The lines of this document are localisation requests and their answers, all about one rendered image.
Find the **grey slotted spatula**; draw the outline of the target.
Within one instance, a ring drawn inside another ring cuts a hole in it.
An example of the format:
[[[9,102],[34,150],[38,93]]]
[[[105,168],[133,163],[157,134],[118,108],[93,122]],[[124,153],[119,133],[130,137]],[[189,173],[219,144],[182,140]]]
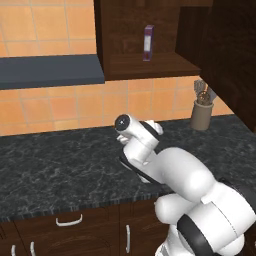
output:
[[[201,92],[203,92],[206,88],[206,83],[203,80],[195,80],[194,81],[194,91],[196,93],[196,96],[199,96]]]

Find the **dark wood cabinet door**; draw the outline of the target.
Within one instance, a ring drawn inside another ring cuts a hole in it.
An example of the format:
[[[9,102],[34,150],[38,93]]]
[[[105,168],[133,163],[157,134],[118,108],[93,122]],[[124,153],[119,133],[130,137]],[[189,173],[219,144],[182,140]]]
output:
[[[176,52],[256,134],[256,0],[181,0]]]

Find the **beige utensil pot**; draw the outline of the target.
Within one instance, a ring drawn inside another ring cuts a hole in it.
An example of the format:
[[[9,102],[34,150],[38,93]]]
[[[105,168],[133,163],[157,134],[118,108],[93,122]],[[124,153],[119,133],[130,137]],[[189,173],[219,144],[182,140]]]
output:
[[[197,101],[194,101],[190,126],[198,131],[207,130],[210,126],[213,106],[214,104],[201,105]]]

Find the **purple and white box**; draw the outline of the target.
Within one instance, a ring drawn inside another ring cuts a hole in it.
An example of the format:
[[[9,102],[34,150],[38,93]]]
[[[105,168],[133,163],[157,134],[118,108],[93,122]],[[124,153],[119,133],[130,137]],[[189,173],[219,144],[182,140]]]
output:
[[[150,61],[153,51],[154,26],[147,25],[144,29],[143,60]]]

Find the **dark wood cupboard door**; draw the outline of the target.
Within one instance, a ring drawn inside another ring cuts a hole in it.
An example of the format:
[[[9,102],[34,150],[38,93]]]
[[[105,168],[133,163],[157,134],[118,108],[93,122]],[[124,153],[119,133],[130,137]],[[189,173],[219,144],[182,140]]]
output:
[[[30,243],[34,241],[36,256],[119,256],[119,248],[95,237],[70,238],[23,238],[25,248],[30,253]]]
[[[155,256],[165,241],[169,226],[161,223],[155,214],[155,199],[120,205],[120,256]],[[126,253],[126,225],[130,226],[131,248]]]
[[[11,256],[11,247],[19,239],[13,222],[0,223],[0,256]]]

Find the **dark wood drawer front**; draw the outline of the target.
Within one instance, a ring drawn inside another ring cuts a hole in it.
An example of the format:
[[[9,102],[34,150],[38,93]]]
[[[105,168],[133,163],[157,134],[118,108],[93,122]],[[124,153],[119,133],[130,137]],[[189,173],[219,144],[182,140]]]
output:
[[[60,222],[77,220],[80,218],[80,214],[83,214],[83,221],[80,224],[70,227],[58,227],[55,223],[56,218]],[[104,227],[117,221],[118,207],[105,206],[18,220],[15,221],[15,225],[22,238],[46,237],[60,239],[72,235],[78,236],[93,233],[95,228]]]

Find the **dark grey wall shelf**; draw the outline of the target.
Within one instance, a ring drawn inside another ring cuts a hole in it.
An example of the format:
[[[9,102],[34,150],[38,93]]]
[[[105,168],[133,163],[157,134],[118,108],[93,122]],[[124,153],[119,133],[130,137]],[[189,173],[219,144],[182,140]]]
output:
[[[0,58],[0,90],[103,84],[96,54]]]

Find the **grey kitchen tool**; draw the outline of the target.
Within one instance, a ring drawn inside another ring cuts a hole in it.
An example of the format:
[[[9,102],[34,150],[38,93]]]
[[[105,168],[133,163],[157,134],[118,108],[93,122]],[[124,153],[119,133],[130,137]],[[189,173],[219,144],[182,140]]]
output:
[[[207,93],[210,96],[210,102],[212,103],[214,101],[214,99],[217,97],[217,94],[212,90],[212,88],[210,86],[208,86],[207,88]]]

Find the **dark wood wall cabinet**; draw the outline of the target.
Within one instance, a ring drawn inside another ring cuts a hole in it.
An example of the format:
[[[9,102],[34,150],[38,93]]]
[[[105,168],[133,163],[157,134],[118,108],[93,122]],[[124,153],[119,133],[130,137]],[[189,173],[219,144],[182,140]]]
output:
[[[194,76],[200,69],[176,52],[181,0],[94,0],[97,55],[105,79]],[[144,29],[154,26],[150,61]]]

